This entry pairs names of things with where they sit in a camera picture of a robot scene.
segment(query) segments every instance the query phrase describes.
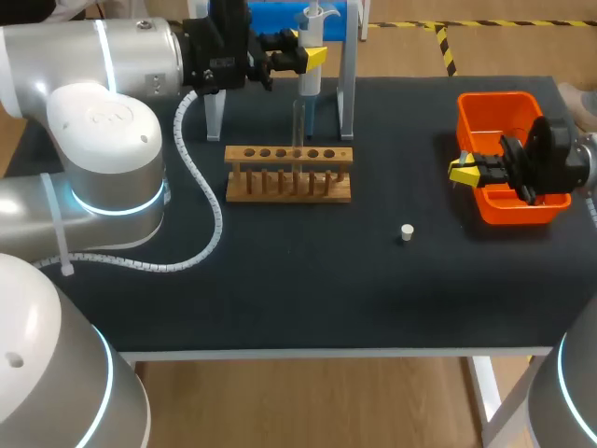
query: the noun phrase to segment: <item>cable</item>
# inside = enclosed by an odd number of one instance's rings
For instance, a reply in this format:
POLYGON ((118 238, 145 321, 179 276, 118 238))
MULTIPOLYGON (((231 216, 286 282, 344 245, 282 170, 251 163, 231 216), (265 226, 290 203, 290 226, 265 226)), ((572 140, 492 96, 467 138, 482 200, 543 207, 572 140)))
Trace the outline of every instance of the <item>cable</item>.
POLYGON ((100 19, 104 20, 105 19, 105 15, 104 15, 104 12, 102 11, 102 7, 100 7, 99 3, 96 3, 95 6, 97 6, 97 12, 100 13, 100 19))
POLYGON ((597 210, 595 210, 595 204, 593 203, 593 199, 588 197, 586 200, 587 208, 589 208, 589 214, 591 219, 593 220, 593 224, 597 228, 597 210))
MULTIPOLYGON (((191 175, 195 178, 195 180, 203 190, 203 193, 205 193, 207 201, 211 205, 212 211, 214 212, 214 234, 212 235, 212 239, 210 240, 208 245, 195 257, 174 264, 155 264, 147 263, 144 261, 136 261, 134 259, 114 257, 112 255, 86 253, 68 254, 68 259, 70 259, 71 261, 91 261, 96 263, 111 264, 113 266, 120 266, 122 268, 135 269, 136 271, 145 271, 148 273, 175 273, 178 271, 184 271, 185 269, 188 269, 192 266, 201 263, 204 259, 207 258, 209 254, 211 254, 214 251, 215 247, 220 241, 220 237, 222 236, 222 230, 224 227, 222 219, 222 210, 220 209, 220 204, 217 202, 217 198, 215 197, 214 192, 209 187, 207 181, 203 178, 201 172, 188 155, 187 147, 185 146, 185 141, 183 140, 182 132, 183 118, 187 113, 188 107, 196 99, 197 93, 195 91, 191 91, 187 94, 187 96, 185 96, 183 101, 181 101, 180 105, 178 105, 178 107, 176 108, 176 114, 174 115, 174 142, 176 143, 176 148, 178 149, 180 157, 187 166, 191 175)), ((49 259, 42 259, 41 261, 34 263, 34 266, 39 269, 45 266, 49 266, 50 264, 56 264, 59 262, 60 257, 57 256, 49 259)))

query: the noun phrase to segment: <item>robotic arm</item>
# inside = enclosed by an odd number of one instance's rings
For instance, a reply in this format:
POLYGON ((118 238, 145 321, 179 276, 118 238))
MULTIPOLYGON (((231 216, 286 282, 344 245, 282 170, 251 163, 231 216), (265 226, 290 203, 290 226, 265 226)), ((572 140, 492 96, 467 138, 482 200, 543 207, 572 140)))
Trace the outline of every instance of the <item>robotic arm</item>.
POLYGON ((537 196, 575 189, 590 197, 597 187, 597 135, 573 141, 563 119, 539 117, 524 145, 506 136, 500 145, 503 156, 463 153, 450 164, 450 179, 473 188, 508 184, 529 205, 537 196))
POLYGON ((0 181, 0 252, 33 261, 151 238, 164 206, 160 125, 145 102, 271 89, 271 70, 304 74, 309 54, 289 30, 256 36, 245 0, 210 14, 0 28, 0 100, 48 130, 64 173, 0 181))

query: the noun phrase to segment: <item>black tabletop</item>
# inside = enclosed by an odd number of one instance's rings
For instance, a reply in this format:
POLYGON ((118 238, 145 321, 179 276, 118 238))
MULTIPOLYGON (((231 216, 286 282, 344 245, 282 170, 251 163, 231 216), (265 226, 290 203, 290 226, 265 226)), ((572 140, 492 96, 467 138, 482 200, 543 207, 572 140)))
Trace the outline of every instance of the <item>black tabletop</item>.
MULTIPOLYGON (((343 145, 334 89, 327 80, 314 146, 343 145)), ((229 92, 221 143, 205 143, 197 103, 185 137, 223 205, 216 251, 181 273, 93 263, 67 278, 44 272, 120 351, 553 345, 597 291, 583 200, 547 226, 496 228, 470 189, 447 179, 458 95, 511 90, 570 119, 551 78, 359 79, 348 204, 225 202, 224 146, 289 145, 296 81, 229 92), (405 223, 415 232, 403 245, 405 223)), ((174 109, 156 107, 173 200, 158 235, 121 256, 176 262, 212 235, 209 205, 173 144, 174 109)), ((9 175, 59 169, 44 131, 29 125, 9 175)))

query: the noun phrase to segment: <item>metal stand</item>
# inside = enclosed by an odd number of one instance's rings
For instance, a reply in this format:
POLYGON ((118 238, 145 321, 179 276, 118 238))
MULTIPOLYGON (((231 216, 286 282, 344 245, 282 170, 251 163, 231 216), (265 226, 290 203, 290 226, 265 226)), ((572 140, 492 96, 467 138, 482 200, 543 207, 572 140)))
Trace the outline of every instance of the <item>metal stand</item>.
MULTIPOLYGON (((191 18, 204 17, 207 11, 206 0, 188 0, 188 11, 191 18)), ((346 2, 346 38, 342 42, 342 57, 340 61, 340 74, 338 78, 338 112, 340 125, 340 139, 353 140, 354 121, 354 85, 356 82, 356 53, 359 28, 359 7, 363 11, 362 20, 364 34, 367 38, 368 9, 370 0, 347 0, 346 2)), ((216 95, 206 95, 205 117, 207 124, 207 141, 219 142, 222 131, 222 119, 226 105, 226 92, 220 91, 216 95)))
POLYGON ((226 105, 226 91, 219 91, 215 95, 205 95, 205 119, 207 121, 207 141, 219 142, 222 133, 222 119, 226 105))
POLYGON ((371 10, 371 0, 363 0, 363 3, 358 3, 358 22, 361 26, 361 40, 367 40, 369 31, 369 11, 371 10))
POLYGON ((484 448, 507 448, 527 423, 527 397, 543 357, 536 357, 504 402, 501 401, 490 357, 470 357, 484 448))
POLYGON ((340 138, 353 140, 354 86, 356 83, 356 45, 358 41, 358 5, 361 0, 346 4, 346 39, 342 42, 342 59, 338 76, 338 117, 340 138))

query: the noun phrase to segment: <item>white bottle cap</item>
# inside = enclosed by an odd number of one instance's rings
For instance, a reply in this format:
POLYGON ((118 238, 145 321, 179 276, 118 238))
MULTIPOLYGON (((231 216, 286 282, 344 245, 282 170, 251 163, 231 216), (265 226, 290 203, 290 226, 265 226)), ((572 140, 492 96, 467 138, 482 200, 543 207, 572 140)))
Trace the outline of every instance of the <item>white bottle cap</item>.
POLYGON ((405 224, 402 226, 401 230, 402 241, 410 241, 410 238, 412 238, 412 234, 414 233, 414 227, 412 227, 410 224, 405 224))

